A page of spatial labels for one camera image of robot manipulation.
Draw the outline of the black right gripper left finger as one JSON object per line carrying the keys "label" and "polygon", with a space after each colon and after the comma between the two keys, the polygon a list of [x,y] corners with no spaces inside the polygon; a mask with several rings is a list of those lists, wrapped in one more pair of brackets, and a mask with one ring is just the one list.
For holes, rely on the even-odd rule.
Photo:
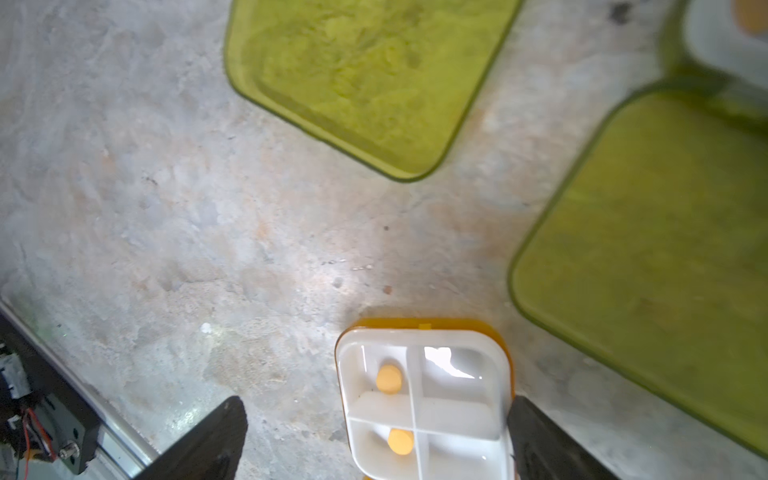
{"label": "black right gripper left finger", "polygon": [[245,406],[231,396],[135,476],[137,480],[232,480],[248,430]]}

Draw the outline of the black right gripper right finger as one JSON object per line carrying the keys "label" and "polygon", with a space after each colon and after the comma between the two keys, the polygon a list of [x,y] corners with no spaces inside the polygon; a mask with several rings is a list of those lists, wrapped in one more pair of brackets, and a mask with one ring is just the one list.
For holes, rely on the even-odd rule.
{"label": "black right gripper right finger", "polygon": [[513,399],[507,426],[518,479],[617,479],[525,396],[518,395]]}

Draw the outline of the small yellow pillbox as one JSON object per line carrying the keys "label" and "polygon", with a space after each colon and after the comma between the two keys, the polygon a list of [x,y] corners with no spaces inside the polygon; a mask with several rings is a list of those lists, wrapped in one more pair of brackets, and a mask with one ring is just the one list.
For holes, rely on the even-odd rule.
{"label": "small yellow pillbox", "polygon": [[352,459],[366,479],[512,479],[514,368],[471,319],[362,319],[334,360]]}

